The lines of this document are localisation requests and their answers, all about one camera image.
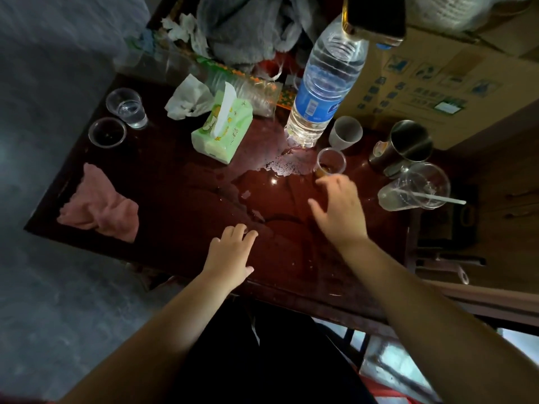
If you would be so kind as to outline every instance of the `pink towel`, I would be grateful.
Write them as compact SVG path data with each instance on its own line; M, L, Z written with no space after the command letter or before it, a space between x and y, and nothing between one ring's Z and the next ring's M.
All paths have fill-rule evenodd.
M57 221L80 229L93 229L125 242L135 241L138 205L118 194L99 167L84 164L84 176Z

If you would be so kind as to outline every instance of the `gray floor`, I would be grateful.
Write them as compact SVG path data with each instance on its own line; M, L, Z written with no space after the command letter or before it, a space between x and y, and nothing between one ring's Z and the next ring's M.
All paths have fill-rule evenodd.
M118 33L148 19L141 2L0 0L0 392L58 399L177 292L23 231L114 76Z

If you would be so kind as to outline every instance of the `white paper cup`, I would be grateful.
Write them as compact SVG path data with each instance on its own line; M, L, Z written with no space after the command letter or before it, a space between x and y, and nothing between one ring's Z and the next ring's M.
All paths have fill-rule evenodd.
M333 124L329 134L329 145L338 150L344 150L361 140L363 128L352 116L341 116Z

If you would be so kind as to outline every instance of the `cardboard box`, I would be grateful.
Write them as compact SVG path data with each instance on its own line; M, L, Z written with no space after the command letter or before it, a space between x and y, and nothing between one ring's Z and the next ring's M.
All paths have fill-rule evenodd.
M503 37L513 54L532 51L539 43L539 21L533 21L533 28L532 21L527 23L511 34L533 34L525 47L521 42L517 49L500 29L488 33L489 44ZM428 129L436 148L445 150L538 98L538 63L408 27L397 48L381 50L371 43L365 67L335 116L354 116L382 131L411 119Z

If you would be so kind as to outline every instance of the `plastic straw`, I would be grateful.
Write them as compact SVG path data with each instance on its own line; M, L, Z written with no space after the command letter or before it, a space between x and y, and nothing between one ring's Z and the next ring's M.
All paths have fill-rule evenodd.
M445 201L446 203L454 203L454 204L460 204L460 205L466 204L466 202L464 200L457 200L456 198L434 196L433 194L416 193L415 191L409 192L409 191L406 191L406 190L399 190L399 189L397 189L395 191L397 193L405 193L405 194L411 193L416 197L428 198L430 200Z

